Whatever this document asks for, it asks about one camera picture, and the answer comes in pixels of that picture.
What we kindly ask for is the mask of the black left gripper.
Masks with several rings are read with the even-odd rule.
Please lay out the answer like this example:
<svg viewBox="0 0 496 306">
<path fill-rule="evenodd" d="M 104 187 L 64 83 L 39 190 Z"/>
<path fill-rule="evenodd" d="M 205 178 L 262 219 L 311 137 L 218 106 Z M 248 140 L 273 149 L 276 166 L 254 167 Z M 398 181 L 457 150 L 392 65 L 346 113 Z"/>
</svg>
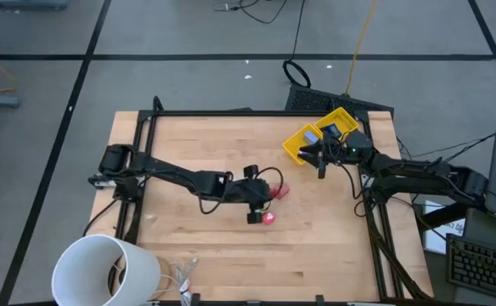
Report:
<svg viewBox="0 0 496 306">
<path fill-rule="evenodd" d="M 243 169 L 244 178 L 235 180 L 227 184 L 226 202 L 245 203 L 249 206 L 250 212 L 247 214 L 248 224 L 262 223 L 262 211 L 265 204 L 273 201 L 278 192 L 278 184 L 272 187 L 262 178 L 258 178 L 259 168 L 257 165 L 250 165 Z"/>
</svg>

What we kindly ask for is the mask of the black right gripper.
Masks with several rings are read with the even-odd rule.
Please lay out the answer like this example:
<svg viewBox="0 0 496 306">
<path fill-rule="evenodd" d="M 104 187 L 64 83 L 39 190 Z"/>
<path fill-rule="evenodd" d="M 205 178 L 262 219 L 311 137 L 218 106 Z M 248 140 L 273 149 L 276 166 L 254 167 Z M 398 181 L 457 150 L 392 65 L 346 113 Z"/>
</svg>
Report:
<svg viewBox="0 0 496 306">
<path fill-rule="evenodd" d="M 324 179 L 326 169 L 329 164 L 337 167 L 343 167 L 341 150 L 341 142 L 333 136 L 325 134 L 322 141 L 317 141 L 314 144 L 307 145 L 305 147 L 306 152 L 298 153 L 297 156 L 310 165 L 318 167 L 318 178 Z"/>
</svg>

